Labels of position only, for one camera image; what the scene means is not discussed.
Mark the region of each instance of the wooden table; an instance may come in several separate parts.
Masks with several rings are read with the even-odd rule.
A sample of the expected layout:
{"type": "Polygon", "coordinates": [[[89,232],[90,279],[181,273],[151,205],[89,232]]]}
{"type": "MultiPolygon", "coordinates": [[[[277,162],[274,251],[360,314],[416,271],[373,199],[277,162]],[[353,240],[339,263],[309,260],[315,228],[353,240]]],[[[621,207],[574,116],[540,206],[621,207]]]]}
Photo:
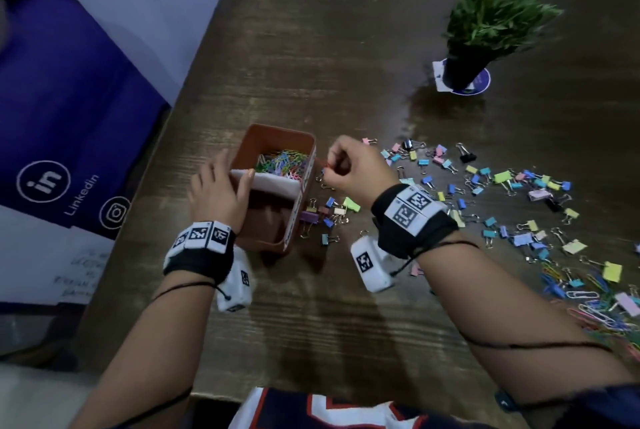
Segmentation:
{"type": "MultiPolygon", "coordinates": [[[[386,147],[411,136],[452,151],[463,142],[494,171],[537,167],[570,180],[580,218],[565,230],[590,258],[624,264],[623,287],[640,284],[633,246],[621,240],[640,239],[638,0],[549,1],[566,13],[548,37],[492,63],[485,94],[457,97],[428,81],[430,62],[446,53],[454,0],[221,0],[81,326],[85,367],[106,367],[158,285],[163,256],[189,222],[189,176],[236,147],[252,122],[314,133],[319,156],[340,133],[386,147]]],[[[462,183],[429,167],[439,186],[462,183]]],[[[500,187],[469,211],[510,226],[559,225],[544,205],[500,187]]],[[[318,227],[284,258],[253,255],[254,303],[212,312],[195,391],[242,400],[254,385],[274,385],[522,425],[495,404],[496,387],[423,278],[365,290],[349,255],[363,229],[372,231],[366,212],[328,248],[318,227]]],[[[467,228],[478,241],[479,230],[467,228]]],[[[540,289],[540,267],[521,252],[499,241],[490,255],[540,289]]]]}

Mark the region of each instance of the linkedin logo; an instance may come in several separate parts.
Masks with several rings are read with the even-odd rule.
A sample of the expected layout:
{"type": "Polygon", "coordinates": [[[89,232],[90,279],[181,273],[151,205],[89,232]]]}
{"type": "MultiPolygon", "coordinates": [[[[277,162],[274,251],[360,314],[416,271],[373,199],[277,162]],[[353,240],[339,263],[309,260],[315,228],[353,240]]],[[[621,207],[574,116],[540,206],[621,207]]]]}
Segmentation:
{"type": "Polygon", "coordinates": [[[107,230],[117,230],[122,226],[131,202],[124,197],[108,199],[100,208],[100,223],[107,230]]]}
{"type": "Polygon", "coordinates": [[[20,170],[15,185],[25,200],[49,203],[67,192],[71,185],[71,174],[66,166],[57,161],[34,161],[20,170]]]}

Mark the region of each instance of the black plant pot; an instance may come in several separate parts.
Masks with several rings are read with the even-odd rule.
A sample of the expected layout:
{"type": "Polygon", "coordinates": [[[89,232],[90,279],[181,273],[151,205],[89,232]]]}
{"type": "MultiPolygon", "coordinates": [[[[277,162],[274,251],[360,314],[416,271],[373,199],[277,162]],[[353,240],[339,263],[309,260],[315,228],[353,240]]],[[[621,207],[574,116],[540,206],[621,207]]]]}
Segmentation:
{"type": "Polygon", "coordinates": [[[453,90],[463,90],[498,56],[492,49],[450,43],[442,81],[453,90]]]}

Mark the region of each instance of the brown box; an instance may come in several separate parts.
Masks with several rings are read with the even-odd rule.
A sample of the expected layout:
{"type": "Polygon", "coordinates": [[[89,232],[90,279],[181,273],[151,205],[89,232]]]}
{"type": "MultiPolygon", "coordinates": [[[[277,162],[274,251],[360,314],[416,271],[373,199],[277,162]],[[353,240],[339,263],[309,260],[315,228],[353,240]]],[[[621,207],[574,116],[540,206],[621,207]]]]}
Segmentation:
{"type": "Polygon", "coordinates": [[[306,202],[316,158],[316,137],[313,134],[281,127],[252,124],[246,130],[232,169],[247,170],[256,166],[258,156],[276,150],[293,149],[309,155],[300,194],[293,201],[272,193],[252,190],[244,226],[236,244],[245,250],[284,253],[291,247],[297,231],[301,205],[306,202]]]}

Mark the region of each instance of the forearm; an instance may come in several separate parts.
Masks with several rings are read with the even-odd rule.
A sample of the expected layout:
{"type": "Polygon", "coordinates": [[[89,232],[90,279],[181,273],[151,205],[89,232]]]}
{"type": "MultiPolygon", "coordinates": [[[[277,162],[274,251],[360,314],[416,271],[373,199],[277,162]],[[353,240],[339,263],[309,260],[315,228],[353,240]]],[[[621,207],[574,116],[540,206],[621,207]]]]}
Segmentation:
{"type": "MultiPolygon", "coordinates": [[[[447,240],[460,239],[458,233],[447,240]]],[[[591,341],[568,317],[468,245],[433,249],[420,267],[457,328],[494,344],[591,341]]],[[[471,351],[518,403],[633,381],[612,354],[595,348],[471,351]]]]}
{"type": "MultiPolygon", "coordinates": [[[[204,276],[176,271],[156,294],[204,276]]],[[[76,416],[71,429],[104,428],[137,416],[187,390],[202,353],[213,288],[181,288],[151,303],[76,416]]]]}

